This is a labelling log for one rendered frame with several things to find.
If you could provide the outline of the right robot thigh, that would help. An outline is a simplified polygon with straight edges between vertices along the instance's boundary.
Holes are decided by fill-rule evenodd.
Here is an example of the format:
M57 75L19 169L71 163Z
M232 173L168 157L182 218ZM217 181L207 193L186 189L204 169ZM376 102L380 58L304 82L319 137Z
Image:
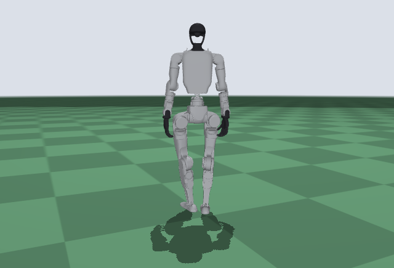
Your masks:
M219 116L214 112L207 112L207 123L204 123L204 157L202 168L211 170L211 160L214 157L215 142L220 124Z

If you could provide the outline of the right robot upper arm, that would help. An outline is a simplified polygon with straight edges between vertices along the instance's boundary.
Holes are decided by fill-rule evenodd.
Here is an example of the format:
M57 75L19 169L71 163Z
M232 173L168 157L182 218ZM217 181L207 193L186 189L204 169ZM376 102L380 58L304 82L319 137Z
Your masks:
M224 59L221 54L212 53L213 63L216 65L215 72L217 76L218 82L215 83L217 91L226 91L226 83L225 83L225 65Z

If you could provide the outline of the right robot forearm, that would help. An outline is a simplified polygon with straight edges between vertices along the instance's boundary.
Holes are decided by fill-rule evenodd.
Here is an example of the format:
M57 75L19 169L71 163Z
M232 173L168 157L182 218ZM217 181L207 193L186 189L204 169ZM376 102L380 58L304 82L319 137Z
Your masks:
M226 87L227 87L227 84L226 84ZM229 110L229 112L230 112L229 103L228 103L228 89L226 89L226 91L220 92L219 97L220 97L221 115L225 116L226 110Z

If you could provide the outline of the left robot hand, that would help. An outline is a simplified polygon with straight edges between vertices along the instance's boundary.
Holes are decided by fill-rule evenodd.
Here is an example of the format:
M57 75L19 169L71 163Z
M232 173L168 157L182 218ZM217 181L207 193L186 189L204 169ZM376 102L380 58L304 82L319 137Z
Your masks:
M173 135L169 134L169 119L171 118L171 112L169 110L165 111L165 116L163 116L164 118L164 129L165 129L165 133L168 137L173 137Z

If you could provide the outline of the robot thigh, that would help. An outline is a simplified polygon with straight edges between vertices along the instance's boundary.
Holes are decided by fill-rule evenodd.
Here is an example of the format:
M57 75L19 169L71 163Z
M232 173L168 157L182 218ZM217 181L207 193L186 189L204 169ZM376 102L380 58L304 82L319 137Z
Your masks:
M173 138L175 150L178 160L183 158L186 164L186 170L193 166L192 157L188 156L187 152L187 125L189 121L189 113L187 111L174 115L172 120Z
M219 116L214 112L207 112L207 123L204 123L204 157L202 168L211 170L211 160L214 157L215 142L220 124Z

